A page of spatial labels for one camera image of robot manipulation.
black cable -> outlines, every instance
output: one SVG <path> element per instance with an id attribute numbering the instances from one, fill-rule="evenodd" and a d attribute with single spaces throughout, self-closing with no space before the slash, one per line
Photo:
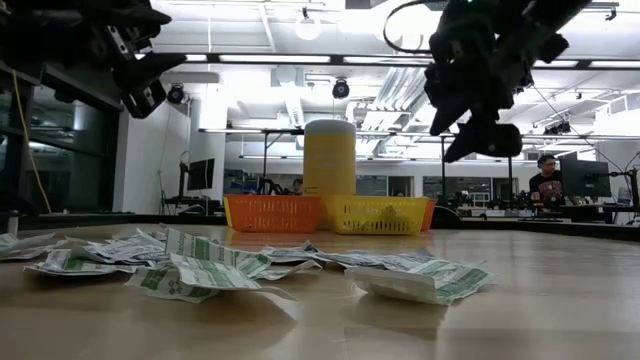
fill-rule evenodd
<path id="1" fill-rule="evenodd" d="M 423 54 L 423 55 L 430 55 L 431 51 L 430 50 L 411 50 L 411 49 L 404 49 L 401 48 L 400 46 L 394 44 L 391 40 L 389 40 L 389 38 L 387 37 L 387 24 L 389 23 L 389 19 L 391 19 L 391 17 L 393 15 L 395 15 L 398 11 L 402 10 L 402 9 L 406 9 L 408 7 L 412 7 L 412 6 L 416 6 L 416 5 L 426 5 L 430 2 L 433 1 L 429 1 L 429 0 L 413 0 L 413 1 L 409 1 L 408 3 L 402 4 L 398 7 L 396 7 L 395 9 L 393 9 L 389 15 L 387 16 L 387 19 L 384 21 L 384 28 L 382 28 L 382 37 L 384 38 L 384 42 L 387 43 L 387 45 L 392 48 L 395 51 L 400 51 L 403 53 L 407 53 L 407 54 Z"/>
<path id="2" fill-rule="evenodd" d="M 627 163 L 627 166 L 624 167 L 624 172 L 627 172 L 629 170 L 629 165 L 631 165 L 631 163 L 633 162 L 633 160 L 635 160 L 638 156 L 640 155 L 640 151 L 636 152 L 636 154 L 631 158 L 631 160 L 629 160 L 629 162 Z"/>

fluorescent light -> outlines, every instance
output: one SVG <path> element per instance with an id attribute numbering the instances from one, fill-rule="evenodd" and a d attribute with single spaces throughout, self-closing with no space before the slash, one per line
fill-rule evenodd
<path id="1" fill-rule="evenodd" d="M 258 129 L 200 129 L 204 132 L 210 133 L 225 133 L 225 134 L 260 134 L 262 130 Z"/>
<path id="2" fill-rule="evenodd" d="M 325 74 L 305 74 L 305 81 L 313 81 L 313 82 L 323 82 L 327 84 L 331 84 L 335 81 L 335 76 L 325 75 Z"/>
<path id="3" fill-rule="evenodd" d="M 624 136 L 624 135 L 593 135 L 588 136 L 593 140 L 640 140 L 640 136 Z"/>
<path id="4" fill-rule="evenodd" d="M 536 61 L 534 67 L 575 67 L 576 65 L 578 65 L 577 61 L 571 61 L 571 60 L 555 60 L 552 61 L 551 64 L 547 64 L 544 61 L 538 60 Z"/>
<path id="5" fill-rule="evenodd" d="M 415 65 L 431 64 L 433 58 L 425 56 L 345 56 L 346 64 Z"/>
<path id="6" fill-rule="evenodd" d="M 589 67 L 609 68 L 637 68 L 640 69 L 640 61 L 593 61 Z"/>
<path id="7" fill-rule="evenodd" d="M 399 132 L 396 133 L 397 136 L 429 136 L 432 137 L 431 134 L 429 134 L 428 132 L 424 132 L 424 133 L 418 133 L 418 132 Z"/>
<path id="8" fill-rule="evenodd" d="M 207 61 L 207 55 L 205 54 L 187 54 L 187 61 Z"/>
<path id="9" fill-rule="evenodd" d="M 238 156 L 238 159 L 264 160 L 264 158 L 265 158 L 264 155 L 240 155 L 240 156 Z M 266 158 L 267 159 L 279 159 L 279 160 L 302 160 L 302 156 L 299 156 L 299 155 L 295 155 L 295 156 L 289 156 L 289 155 L 282 155 L 282 156 L 267 155 Z"/>
<path id="10" fill-rule="evenodd" d="M 220 55 L 221 62 L 238 62 L 238 63 L 314 63 L 326 64 L 331 59 L 329 56 L 322 55 Z"/>
<path id="11" fill-rule="evenodd" d="M 356 131 L 356 135 L 360 136 L 390 136 L 388 131 Z"/>

yellow basket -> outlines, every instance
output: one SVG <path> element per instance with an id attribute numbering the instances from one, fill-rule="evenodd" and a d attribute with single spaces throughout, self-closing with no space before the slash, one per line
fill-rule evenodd
<path id="1" fill-rule="evenodd" d="M 417 235 L 428 199 L 329 196 L 326 199 L 333 229 L 338 234 Z"/>

wooden table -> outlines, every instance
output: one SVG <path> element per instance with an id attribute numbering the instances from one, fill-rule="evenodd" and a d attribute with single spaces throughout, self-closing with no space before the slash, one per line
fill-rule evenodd
<path id="1" fill-rule="evenodd" d="M 242 292 L 193 305 L 122 286 L 125 274 L 51 278 L 3 263 L 2 358 L 582 360 L 640 354 L 640 247 L 633 243 L 508 231 L 339 237 L 175 227 L 244 249 L 306 239 L 330 252 L 426 246 L 447 259 L 486 260 L 495 284 L 441 307 L 366 295 L 340 271 L 325 269 L 276 283 L 299 302 Z M 100 239 L 133 228 L 58 234 Z"/>

window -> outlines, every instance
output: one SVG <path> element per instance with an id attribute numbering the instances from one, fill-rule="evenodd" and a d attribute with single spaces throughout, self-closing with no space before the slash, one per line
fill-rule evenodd
<path id="1" fill-rule="evenodd" d="M 111 210 L 110 202 L 102 202 L 100 198 L 102 166 L 99 158 L 33 141 L 29 148 L 53 212 Z M 36 209 L 47 211 L 31 162 L 26 167 L 25 191 L 26 199 Z"/>
<path id="2" fill-rule="evenodd" d="M 469 196 L 474 199 L 484 199 L 485 194 L 488 198 L 491 196 L 491 178 L 476 178 L 476 177 L 449 177 L 445 178 L 445 185 L 447 188 L 447 197 L 451 198 L 456 195 L 457 192 L 466 191 Z M 426 197 L 437 199 L 442 195 L 442 177 L 440 176 L 425 176 L 422 179 L 422 193 Z"/>
<path id="3" fill-rule="evenodd" d="M 387 177 L 356 176 L 356 194 L 363 196 L 387 196 Z"/>
<path id="4" fill-rule="evenodd" d="M 11 109 L 11 93 L 0 94 L 0 126 L 9 126 L 9 110 Z"/>
<path id="5" fill-rule="evenodd" d="M 493 198 L 509 200 L 511 194 L 518 193 L 518 179 L 513 178 L 513 189 L 509 191 L 509 178 L 493 178 Z"/>
<path id="6" fill-rule="evenodd" d="M 7 157 L 7 142 L 9 139 L 6 135 L 0 135 L 0 171 L 4 170 L 4 159 Z"/>
<path id="7" fill-rule="evenodd" d="M 52 89 L 34 90 L 31 132 L 89 151 L 104 152 L 108 138 L 107 114 L 80 101 L 67 104 L 54 98 Z"/>
<path id="8" fill-rule="evenodd" d="M 0 95 L 0 190 L 46 213 L 37 169 L 53 212 L 110 211 L 119 114 L 79 101 L 60 102 L 52 89 L 19 79 L 30 140 L 27 152 L 17 97 L 8 85 L 12 82 L 11 75 L 0 72 L 0 86 L 9 90 Z M 10 204 L 0 203 L 0 208 Z"/>

